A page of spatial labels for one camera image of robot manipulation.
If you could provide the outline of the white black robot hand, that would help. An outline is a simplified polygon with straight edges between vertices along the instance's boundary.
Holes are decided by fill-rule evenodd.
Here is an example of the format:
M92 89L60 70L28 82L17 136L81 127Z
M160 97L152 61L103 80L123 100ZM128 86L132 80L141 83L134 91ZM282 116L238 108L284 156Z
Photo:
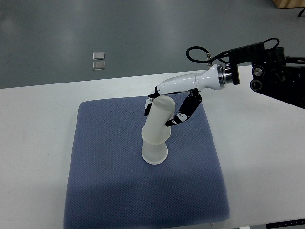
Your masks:
M180 106L178 113L166 122L170 127L187 121L202 102L200 92L205 89L221 90L229 83L238 85L240 83L238 67L229 64L221 66L214 64L208 70L200 73L191 73L169 78L159 85L148 95L145 103L144 115L148 116L153 101L161 95L186 93L186 99Z

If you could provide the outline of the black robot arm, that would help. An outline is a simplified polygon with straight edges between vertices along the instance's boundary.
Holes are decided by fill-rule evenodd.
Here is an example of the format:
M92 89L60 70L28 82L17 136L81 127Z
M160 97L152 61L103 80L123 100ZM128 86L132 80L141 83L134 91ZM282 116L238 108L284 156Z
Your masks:
M239 48L224 51L211 57L204 47L190 47L186 57L195 63L211 65L219 60L225 64L225 72L234 85L240 83L238 65L250 62L252 66L252 91L274 98L276 100L304 108L305 107L305 59L303 57L288 57L279 39L271 48L265 48L265 42L259 42ZM196 60L189 54L191 50L199 49L206 53L206 60Z

